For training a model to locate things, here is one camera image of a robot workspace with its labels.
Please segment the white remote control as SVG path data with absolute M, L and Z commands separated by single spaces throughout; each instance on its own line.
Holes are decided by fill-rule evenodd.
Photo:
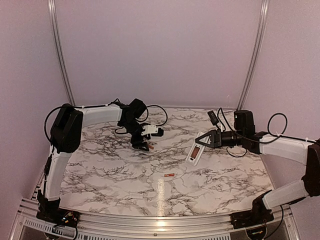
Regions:
M 205 146 L 203 144 L 196 143 L 196 141 L 194 140 L 185 161 L 192 166 L 196 166 L 200 161 L 204 149 Z

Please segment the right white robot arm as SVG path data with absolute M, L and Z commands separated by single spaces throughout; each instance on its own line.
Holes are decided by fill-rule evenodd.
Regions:
M 305 174 L 300 180 L 266 192 L 252 202 L 252 209 L 247 214 L 252 224 L 260 223 L 267 211 L 275 207 L 320 195 L 319 140 L 286 136 L 283 132 L 256 132 L 254 116 L 249 110 L 236 110 L 233 116 L 234 126 L 228 131 L 211 130 L 198 136 L 195 145 L 212 149 L 240 146 L 254 154 L 276 156 L 305 166 Z

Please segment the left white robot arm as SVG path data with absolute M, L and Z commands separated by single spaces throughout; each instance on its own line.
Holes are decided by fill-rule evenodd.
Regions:
M 91 125 L 116 122 L 131 135 L 133 148 L 148 151 L 143 127 L 137 119 L 147 109 L 143 101 L 134 99 L 130 104 L 114 101 L 100 106 L 72 106 L 68 103 L 57 107 L 58 114 L 46 137 L 50 152 L 44 170 L 43 191 L 37 194 L 44 215 L 53 223 L 63 219 L 60 204 L 60 186 L 67 163 L 81 143 L 82 129 Z

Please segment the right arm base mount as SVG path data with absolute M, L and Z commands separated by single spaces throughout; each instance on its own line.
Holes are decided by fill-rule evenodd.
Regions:
M 269 192 L 270 190 L 256 197 L 252 201 L 252 209 L 235 212 L 230 215 L 231 224 L 234 229 L 266 224 L 274 220 L 272 211 L 267 209 L 263 202 L 263 197 Z

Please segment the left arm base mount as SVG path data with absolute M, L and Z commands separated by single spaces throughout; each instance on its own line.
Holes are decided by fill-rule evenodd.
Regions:
M 78 211 L 60 208 L 60 199 L 49 201 L 39 191 L 37 201 L 37 219 L 52 223 L 56 227 L 67 226 L 76 228 L 78 226 L 80 213 Z

